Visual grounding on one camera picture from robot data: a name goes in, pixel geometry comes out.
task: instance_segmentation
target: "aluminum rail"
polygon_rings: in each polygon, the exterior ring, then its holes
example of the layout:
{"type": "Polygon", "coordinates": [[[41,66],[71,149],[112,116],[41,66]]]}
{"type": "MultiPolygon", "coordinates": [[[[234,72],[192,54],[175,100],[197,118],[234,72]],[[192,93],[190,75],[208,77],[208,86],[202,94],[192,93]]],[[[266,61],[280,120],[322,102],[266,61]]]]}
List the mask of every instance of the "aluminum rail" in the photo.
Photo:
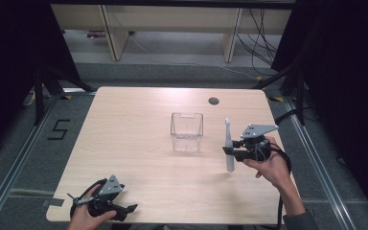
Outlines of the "aluminum rail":
{"type": "MultiPolygon", "coordinates": [[[[285,97],[286,108],[288,111],[295,109],[294,104],[292,103],[291,98],[285,97]]],[[[318,179],[324,189],[325,195],[327,196],[333,211],[336,215],[337,220],[339,221],[340,226],[343,230],[355,230],[357,227],[355,226],[352,217],[349,213],[348,208],[343,202],[339,192],[337,191],[333,181],[331,180],[328,171],[326,170],[322,160],[312,143],[312,140],[304,126],[301,126],[295,115],[291,115],[291,120],[294,124],[295,129],[297,130],[298,136],[301,139],[301,142],[306,149],[306,152],[309,156],[309,159],[313,165],[313,168],[318,176],[318,179]]]]}
{"type": "Polygon", "coordinates": [[[28,139],[23,145],[21,151],[18,153],[16,159],[14,160],[11,168],[5,176],[5,179],[2,181],[0,185],[0,211],[5,204],[5,201],[8,198],[11,189],[22,172],[30,154],[37,142],[37,139],[42,131],[42,129],[46,125],[47,118],[50,116],[51,111],[59,100],[59,95],[52,96],[49,99],[49,102],[46,105],[46,112],[40,122],[32,128],[31,133],[29,134],[28,139]]]}

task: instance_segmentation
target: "sleeve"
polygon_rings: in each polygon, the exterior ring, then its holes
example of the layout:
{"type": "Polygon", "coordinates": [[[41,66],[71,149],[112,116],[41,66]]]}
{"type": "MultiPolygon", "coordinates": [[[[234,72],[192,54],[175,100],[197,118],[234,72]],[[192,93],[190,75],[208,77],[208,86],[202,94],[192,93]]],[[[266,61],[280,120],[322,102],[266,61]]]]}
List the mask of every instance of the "sleeve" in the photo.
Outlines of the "sleeve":
{"type": "Polygon", "coordinates": [[[313,219],[310,212],[294,217],[283,216],[283,220],[285,221],[287,230],[318,230],[315,219],[313,219]]]}

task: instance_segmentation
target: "hand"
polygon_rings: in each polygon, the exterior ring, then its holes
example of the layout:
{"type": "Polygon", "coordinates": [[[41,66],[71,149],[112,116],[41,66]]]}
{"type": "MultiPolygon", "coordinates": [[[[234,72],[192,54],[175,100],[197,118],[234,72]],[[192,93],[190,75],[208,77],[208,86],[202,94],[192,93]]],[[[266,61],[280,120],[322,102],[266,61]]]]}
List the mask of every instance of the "hand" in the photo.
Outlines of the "hand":
{"type": "MultiPolygon", "coordinates": [[[[97,185],[92,188],[85,197],[90,197],[97,188],[101,185],[97,185]]],[[[76,208],[73,217],[71,218],[70,224],[67,230],[94,230],[98,228],[103,222],[112,219],[116,216],[116,211],[109,211],[97,217],[91,217],[88,212],[88,205],[83,204],[76,208]]]]}
{"type": "MultiPolygon", "coordinates": [[[[277,145],[273,137],[265,138],[270,143],[277,145]]],[[[298,195],[297,188],[292,183],[291,176],[288,173],[286,160],[279,153],[272,151],[270,158],[263,163],[250,159],[243,160],[243,163],[258,171],[256,173],[257,178],[263,176],[277,188],[283,199],[286,212],[290,217],[306,212],[303,202],[298,195]]]]}
{"type": "MultiPolygon", "coordinates": [[[[277,145],[276,140],[273,137],[266,136],[265,138],[270,143],[277,145]]],[[[243,160],[243,164],[258,171],[256,173],[256,178],[263,176],[265,179],[270,181],[274,187],[278,189],[285,183],[292,183],[291,177],[288,173],[286,161],[276,151],[272,151],[270,158],[263,163],[259,163],[251,159],[245,159],[243,160]]]]}

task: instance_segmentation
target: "tabletop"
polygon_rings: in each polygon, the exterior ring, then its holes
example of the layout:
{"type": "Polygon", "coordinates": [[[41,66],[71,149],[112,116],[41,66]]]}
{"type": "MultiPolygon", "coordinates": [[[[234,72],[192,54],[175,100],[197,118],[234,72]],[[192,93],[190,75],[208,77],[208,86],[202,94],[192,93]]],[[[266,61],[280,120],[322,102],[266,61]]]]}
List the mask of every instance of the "tabletop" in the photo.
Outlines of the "tabletop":
{"type": "MultiPolygon", "coordinates": [[[[226,170],[225,118],[233,140],[248,124],[274,125],[265,93],[250,89],[102,87],[57,186],[47,219],[69,221],[72,199],[115,174],[125,189],[114,203],[138,204],[128,223],[276,223],[279,194],[256,171],[226,170]],[[214,98],[218,104],[210,104],[214,98]],[[199,151],[174,151],[172,113],[203,114],[199,151]]],[[[276,138],[278,131],[267,135],[276,138]]]]}

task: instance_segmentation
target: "gray carpet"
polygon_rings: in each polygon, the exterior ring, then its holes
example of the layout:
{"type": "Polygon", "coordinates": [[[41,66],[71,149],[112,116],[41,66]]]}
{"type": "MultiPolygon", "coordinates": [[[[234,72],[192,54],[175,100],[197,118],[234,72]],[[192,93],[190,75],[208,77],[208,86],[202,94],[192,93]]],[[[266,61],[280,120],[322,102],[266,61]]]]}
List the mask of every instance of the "gray carpet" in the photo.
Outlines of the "gray carpet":
{"type": "MultiPolygon", "coordinates": [[[[231,68],[253,77],[233,73],[217,67],[170,66],[170,65],[117,65],[77,64],[83,82],[100,87],[107,86],[157,86],[157,87],[204,87],[204,88],[250,88],[257,82],[253,78],[265,75],[253,68],[231,68]]],[[[274,74],[269,69],[258,69],[264,74],[274,74]]],[[[64,87],[75,87],[62,81],[64,87]]],[[[269,85],[268,97],[280,96],[281,80],[269,85]]],[[[62,175],[68,157],[77,140],[82,123],[91,105],[93,96],[73,96],[60,100],[48,119],[33,152],[16,181],[13,193],[0,213],[0,229],[65,229],[66,223],[52,223],[45,218],[46,207],[41,204],[50,198],[62,175]],[[53,132],[58,119],[68,119],[59,128],[68,129],[62,140],[49,140],[60,133],[53,132]]],[[[286,113],[284,103],[269,102],[274,117],[286,113]]],[[[368,202],[349,170],[337,163],[338,156],[326,130],[316,121],[312,110],[305,112],[306,128],[317,147],[324,164],[332,176],[335,187],[354,218],[358,229],[368,229],[368,202]]],[[[0,149],[0,182],[4,179],[11,163],[22,148],[35,119],[34,108],[27,107],[19,112],[16,123],[8,130],[0,149]]],[[[290,120],[280,123],[280,135],[286,152],[293,164],[293,174],[306,207],[313,210],[320,229],[341,229],[334,211],[315,174],[306,151],[290,120]]],[[[110,229],[109,225],[101,229],[110,229]]]]}

